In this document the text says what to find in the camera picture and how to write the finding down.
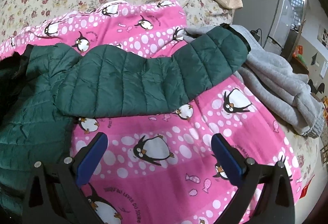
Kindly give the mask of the grey sweatshirt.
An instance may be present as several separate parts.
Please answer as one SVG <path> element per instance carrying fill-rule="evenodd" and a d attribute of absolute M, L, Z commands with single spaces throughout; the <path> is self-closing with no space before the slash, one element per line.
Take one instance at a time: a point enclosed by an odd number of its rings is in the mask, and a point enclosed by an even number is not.
<path fill-rule="evenodd" d="M 311 94 L 306 74 L 296 74 L 280 55 L 264 50 L 241 25 L 188 27 L 196 64 L 213 86 L 236 76 L 272 112 L 302 136 L 322 134 L 324 105 Z"/>

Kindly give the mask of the dark green puffer jacket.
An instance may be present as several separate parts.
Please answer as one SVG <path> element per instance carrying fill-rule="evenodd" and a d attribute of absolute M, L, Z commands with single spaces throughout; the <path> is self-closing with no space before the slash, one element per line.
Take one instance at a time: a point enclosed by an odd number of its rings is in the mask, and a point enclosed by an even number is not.
<path fill-rule="evenodd" d="M 20 217 L 31 168 L 71 146 L 76 117 L 168 114 L 220 84 L 251 48 L 230 25 L 212 28 L 170 57 L 99 45 L 27 45 L 1 60 L 1 208 Z"/>

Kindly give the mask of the white refrigerator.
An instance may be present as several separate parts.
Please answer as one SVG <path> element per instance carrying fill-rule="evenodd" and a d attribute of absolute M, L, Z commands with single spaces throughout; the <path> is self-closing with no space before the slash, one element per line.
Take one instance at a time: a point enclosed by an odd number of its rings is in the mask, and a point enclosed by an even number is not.
<path fill-rule="evenodd" d="M 242 0 L 233 23 L 257 30 L 259 43 L 269 52 L 281 54 L 291 30 L 293 11 L 288 0 Z"/>

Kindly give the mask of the pink penguin blanket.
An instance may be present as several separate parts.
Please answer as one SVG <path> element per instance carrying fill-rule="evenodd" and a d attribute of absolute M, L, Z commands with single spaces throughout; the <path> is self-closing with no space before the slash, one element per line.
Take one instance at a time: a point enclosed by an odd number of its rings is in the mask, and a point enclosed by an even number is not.
<path fill-rule="evenodd" d="M 81 55 L 113 45 L 147 59 L 170 57 L 188 44 L 186 26 L 177 0 L 144 5 L 117 0 L 24 28 L 1 42 L 1 60 L 27 45 L 58 43 Z M 105 223 L 213 223 L 237 191 L 212 151 L 215 134 L 259 164 L 282 160 L 294 200 L 301 194 L 291 144 L 269 110 L 234 75 L 168 114 L 76 117 L 64 158 L 76 155 L 99 132 L 107 135 L 107 149 L 82 190 Z"/>

